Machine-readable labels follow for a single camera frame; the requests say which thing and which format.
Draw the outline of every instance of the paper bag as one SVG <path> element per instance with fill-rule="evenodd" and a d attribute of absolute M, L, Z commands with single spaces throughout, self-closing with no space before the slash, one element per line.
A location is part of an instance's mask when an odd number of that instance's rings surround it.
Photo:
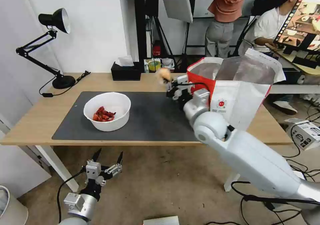
<path fill-rule="evenodd" d="M 191 91 L 210 89 L 210 110 L 221 113 L 233 127 L 247 130 L 271 85 L 285 80 L 281 64 L 253 49 L 242 57 L 205 57 L 187 69 Z"/>

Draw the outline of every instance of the lamp shade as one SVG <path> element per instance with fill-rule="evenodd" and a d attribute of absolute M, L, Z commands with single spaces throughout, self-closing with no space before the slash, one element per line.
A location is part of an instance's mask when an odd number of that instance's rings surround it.
<path fill-rule="evenodd" d="M 67 11 L 64 8 L 60 8 L 51 14 L 39 14 L 39 22 L 45 26 L 55 26 L 60 31 L 70 33 L 70 22 Z"/>

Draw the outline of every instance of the lamp base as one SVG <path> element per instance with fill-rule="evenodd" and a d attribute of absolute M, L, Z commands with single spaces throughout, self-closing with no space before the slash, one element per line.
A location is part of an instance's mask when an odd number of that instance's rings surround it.
<path fill-rule="evenodd" d="M 72 76 L 62 76 L 57 77 L 55 80 L 52 81 L 52 86 L 55 89 L 64 89 L 72 87 L 76 83 L 76 80 Z"/>

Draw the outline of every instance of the monitor screen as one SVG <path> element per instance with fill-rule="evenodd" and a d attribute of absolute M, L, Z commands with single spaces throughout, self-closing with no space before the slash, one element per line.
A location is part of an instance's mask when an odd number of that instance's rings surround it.
<path fill-rule="evenodd" d="M 298 0 L 275 42 L 305 51 L 320 51 L 320 0 Z"/>
<path fill-rule="evenodd" d="M 288 29 L 320 34 L 320 0 L 302 0 L 290 13 Z"/>

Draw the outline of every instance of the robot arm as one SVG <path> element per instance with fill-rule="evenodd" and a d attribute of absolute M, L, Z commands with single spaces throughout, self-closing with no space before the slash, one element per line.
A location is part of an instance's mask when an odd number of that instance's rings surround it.
<path fill-rule="evenodd" d="M 221 114 L 209 112 L 208 90 L 191 95 L 190 87 L 182 86 L 182 82 L 188 84 L 187 75 L 167 80 L 167 96 L 174 94 L 168 97 L 178 100 L 200 142 L 215 149 L 225 163 L 259 190 L 280 198 L 320 202 L 319 183 L 299 178 L 280 154 L 249 133 L 233 128 Z M 308 225 L 319 223 L 319 205 L 290 204 L 302 209 Z"/>
<path fill-rule="evenodd" d="M 64 219 L 59 225 L 87 225 L 92 220 L 95 206 L 100 200 L 101 188 L 106 185 L 107 180 L 121 173 L 123 153 L 121 152 L 116 164 L 108 167 L 97 162 L 100 152 L 101 149 L 87 161 L 87 186 L 79 194 L 68 193 L 63 200 L 69 207 L 68 214 L 71 217 Z"/>

